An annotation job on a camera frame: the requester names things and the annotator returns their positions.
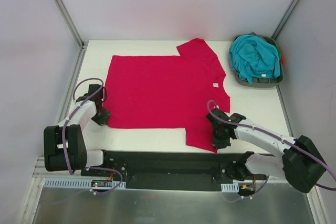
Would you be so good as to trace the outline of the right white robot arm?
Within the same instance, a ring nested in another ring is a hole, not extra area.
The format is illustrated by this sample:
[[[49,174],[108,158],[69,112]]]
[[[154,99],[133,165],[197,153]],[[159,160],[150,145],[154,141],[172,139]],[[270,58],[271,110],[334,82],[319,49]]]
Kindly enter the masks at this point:
[[[324,159],[306,136],[284,136],[241,114],[227,115],[219,108],[210,109],[206,118],[213,129],[215,148],[226,148],[231,140],[241,140],[267,152],[267,155],[245,152],[226,168],[231,179],[243,181],[257,174],[272,176],[285,179],[294,189],[308,193],[318,186],[319,179],[327,171]]]

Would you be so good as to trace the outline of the green t shirt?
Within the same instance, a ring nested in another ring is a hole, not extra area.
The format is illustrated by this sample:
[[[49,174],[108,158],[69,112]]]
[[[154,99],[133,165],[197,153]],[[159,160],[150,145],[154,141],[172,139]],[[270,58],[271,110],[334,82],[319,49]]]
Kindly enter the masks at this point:
[[[276,46],[276,49],[277,49],[278,55],[279,55],[279,62],[280,62],[281,65],[283,65],[284,61],[283,61],[283,57],[282,57],[282,52],[281,52],[281,50],[278,46]]]

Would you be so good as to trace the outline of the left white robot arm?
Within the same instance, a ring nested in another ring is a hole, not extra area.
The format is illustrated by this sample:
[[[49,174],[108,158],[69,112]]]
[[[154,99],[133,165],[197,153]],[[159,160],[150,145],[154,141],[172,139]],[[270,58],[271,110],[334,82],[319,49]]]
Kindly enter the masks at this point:
[[[111,164],[104,159],[104,151],[87,150],[83,130],[92,121],[107,125],[110,112],[103,107],[107,94],[101,84],[90,84],[88,92],[75,100],[75,108],[57,125],[44,129],[44,164],[49,172],[92,167],[99,176],[110,173]]]

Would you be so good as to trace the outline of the left aluminium frame post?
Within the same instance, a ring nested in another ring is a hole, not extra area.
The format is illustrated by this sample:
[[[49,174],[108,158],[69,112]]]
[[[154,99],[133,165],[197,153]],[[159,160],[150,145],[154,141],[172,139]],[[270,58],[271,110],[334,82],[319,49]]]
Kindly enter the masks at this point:
[[[80,49],[84,49],[85,42],[82,39],[73,19],[70,16],[70,13],[68,12],[63,0],[54,0],[64,22],[66,23],[67,27],[70,30],[70,33],[72,34],[73,38],[75,39],[77,45]]]

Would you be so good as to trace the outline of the pink t shirt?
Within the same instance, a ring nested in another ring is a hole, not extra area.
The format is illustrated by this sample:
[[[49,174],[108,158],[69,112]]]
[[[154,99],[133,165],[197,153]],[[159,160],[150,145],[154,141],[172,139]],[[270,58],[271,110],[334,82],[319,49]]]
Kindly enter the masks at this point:
[[[216,53],[202,39],[177,47],[176,56],[118,56],[111,59],[104,108],[108,126],[117,129],[184,128],[186,145],[214,152],[207,103],[224,112],[230,98],[226,73]]]

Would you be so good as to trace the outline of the right aluminium frame post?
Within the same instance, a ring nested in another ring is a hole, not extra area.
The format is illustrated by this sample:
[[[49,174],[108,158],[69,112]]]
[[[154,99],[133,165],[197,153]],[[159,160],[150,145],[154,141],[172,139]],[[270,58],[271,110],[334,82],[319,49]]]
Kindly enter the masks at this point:
[[[273,34],[272,34],[272,39],[277,40],[279,37],[280,33],[286,26],[287,22],[289,21],[291,15],[294,13],[295,9],[298,7],[299,3],[301,0],[291,0],[288,7],[286,8],[284,14],[282,15],[278,25],[276,26]]]

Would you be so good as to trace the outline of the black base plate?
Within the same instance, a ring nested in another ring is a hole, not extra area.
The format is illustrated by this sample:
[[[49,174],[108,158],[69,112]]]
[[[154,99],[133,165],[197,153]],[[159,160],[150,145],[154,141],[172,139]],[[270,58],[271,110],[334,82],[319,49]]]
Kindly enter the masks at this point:
[[[110,176],[110,169],[119,171],[113,180],[123,180],[127,189],[220,191],[232,179],[226,174],[229,165],[240,154],[163,153],[106,151],[102,170],[82,170],[81,175]]]

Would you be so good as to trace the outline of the aluminium frame post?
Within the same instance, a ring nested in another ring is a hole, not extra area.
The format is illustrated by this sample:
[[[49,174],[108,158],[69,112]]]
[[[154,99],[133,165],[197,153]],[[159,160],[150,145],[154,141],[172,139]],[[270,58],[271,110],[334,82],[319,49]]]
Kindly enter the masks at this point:
[[[80,49],[84,49],[85,42],[82,39],[73,19],[70,16],[70,13],[68,12],[63,0],[54,0],[64,22],[66,23],[67,27],[70,30],[70,33],[72,34],[73,38],[75,39],[77,45]]]
[[[282,15],[278,25],[276,26],[273,34],[272,34],[272,39],[277,40],[279,37],[280,33],[286,26],[287,22],[289,21],[291,15],[294,13],[295,9],[298,7],[299,3],[301,0],[291,0],[288,7],[286,8],[284,14]]]

